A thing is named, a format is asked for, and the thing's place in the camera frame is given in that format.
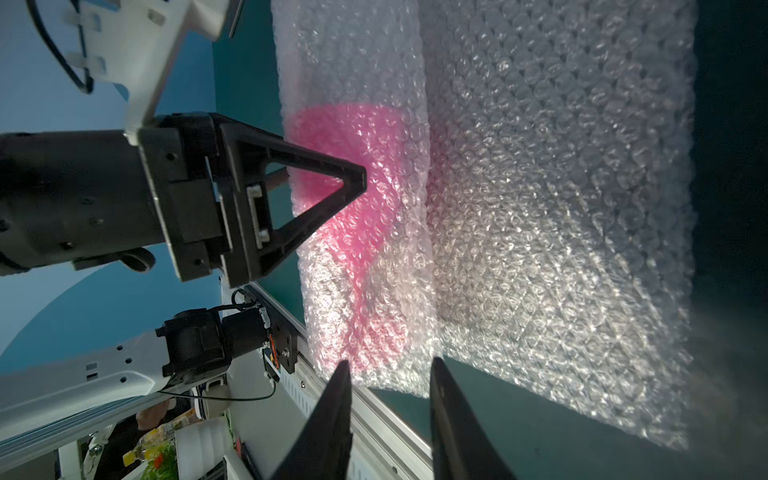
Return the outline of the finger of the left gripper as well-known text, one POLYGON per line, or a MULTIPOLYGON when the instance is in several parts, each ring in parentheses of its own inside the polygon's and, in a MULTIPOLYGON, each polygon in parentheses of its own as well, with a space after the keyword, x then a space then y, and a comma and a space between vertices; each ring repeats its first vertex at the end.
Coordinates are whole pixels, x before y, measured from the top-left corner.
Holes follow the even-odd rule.
POLYGON ((223 115, 212 121, 219 155, 210 171, 229 243, 221 269, 232 287, 268 276, 367 189, 363 166, 223 115), (294 213, 291 195, 302 175, 329 187, 294 213))

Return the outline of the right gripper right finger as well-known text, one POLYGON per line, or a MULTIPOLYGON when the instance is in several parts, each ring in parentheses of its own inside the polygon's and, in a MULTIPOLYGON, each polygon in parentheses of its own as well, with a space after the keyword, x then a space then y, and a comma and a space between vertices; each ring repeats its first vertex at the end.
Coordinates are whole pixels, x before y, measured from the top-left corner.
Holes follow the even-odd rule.
POLYGON ((430 427, 436 479, 513 479, 443 359, 430 369, 430 427))

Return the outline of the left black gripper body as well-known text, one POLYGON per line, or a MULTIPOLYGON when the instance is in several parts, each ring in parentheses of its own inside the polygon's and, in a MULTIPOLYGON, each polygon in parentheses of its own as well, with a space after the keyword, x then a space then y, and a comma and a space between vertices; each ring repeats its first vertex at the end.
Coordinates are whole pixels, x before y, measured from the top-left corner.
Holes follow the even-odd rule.
POLYGON ((1 273, 112 262, 144 273, 164 243, 183 281, 222 268, 229 243, 207 162, 214 114, 157 117, 138 145, 120 130, 1 136, 1 273))

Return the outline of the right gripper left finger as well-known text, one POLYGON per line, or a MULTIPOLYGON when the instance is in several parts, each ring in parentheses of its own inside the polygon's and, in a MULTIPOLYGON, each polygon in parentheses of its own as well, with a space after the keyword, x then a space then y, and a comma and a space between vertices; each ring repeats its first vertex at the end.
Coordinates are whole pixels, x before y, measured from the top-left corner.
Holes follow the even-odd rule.
POLYGON ((296 442, 272 479, 346 479, 353 443, 352 382, 347 360, 326 384, 296 442))

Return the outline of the pink plastic wine glass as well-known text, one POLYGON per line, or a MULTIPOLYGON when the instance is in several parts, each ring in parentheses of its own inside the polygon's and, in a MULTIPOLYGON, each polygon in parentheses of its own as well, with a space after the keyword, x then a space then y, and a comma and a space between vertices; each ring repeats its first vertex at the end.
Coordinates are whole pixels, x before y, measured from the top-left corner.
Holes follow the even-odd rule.
POLYGON ((396 377, 408 366, 411 333, 386 263, 407 211, 412 161, 405 115, 382 104, 326 103, 296 112, 287 132, 298 145, 366 172, 364 193, 298 251, 313 360, 326 372, 346 361, 361 382, 396 377))

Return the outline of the clear bubble wrap sheet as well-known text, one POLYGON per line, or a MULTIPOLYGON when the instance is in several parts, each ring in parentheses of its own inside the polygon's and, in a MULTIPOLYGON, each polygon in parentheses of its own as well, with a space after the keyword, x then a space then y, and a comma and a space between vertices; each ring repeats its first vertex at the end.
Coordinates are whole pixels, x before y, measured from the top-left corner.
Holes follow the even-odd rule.
POLYGON ((410 127, 387 279, 436 356, 689 444, 692 1, 275 1, 283 128, 365 102, 410 127))

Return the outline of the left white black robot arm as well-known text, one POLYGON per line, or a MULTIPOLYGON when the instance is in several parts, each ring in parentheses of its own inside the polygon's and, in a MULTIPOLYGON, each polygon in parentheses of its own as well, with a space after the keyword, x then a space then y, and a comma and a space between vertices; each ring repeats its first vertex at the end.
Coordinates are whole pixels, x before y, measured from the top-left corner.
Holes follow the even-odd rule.
MULTIPOLYGON (((112 262, 149 271, 165 243, 183 281, 270 274, 367 189, 366 169, 219 114, 140 128, 1 138, 1 272, 112 262)), ((271 335, 255 304, 193 309, 73 360, 1 379, 1 436, 16 440, 99 407, 179 395, 271 335)))

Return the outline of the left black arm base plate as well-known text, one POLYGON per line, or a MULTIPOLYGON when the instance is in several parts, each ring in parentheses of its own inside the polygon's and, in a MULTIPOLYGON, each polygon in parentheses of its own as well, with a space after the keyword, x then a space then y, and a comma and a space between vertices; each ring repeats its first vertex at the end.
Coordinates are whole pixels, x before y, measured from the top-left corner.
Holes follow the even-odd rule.
POLYGON ((264 291, 260 285, 246 287, 249 295, 266 309, 272 326, 272 337, 280 368, 288 374, 295 373, 299 356, 299 340, 303 339, 301 325, 279 302, 264 291))

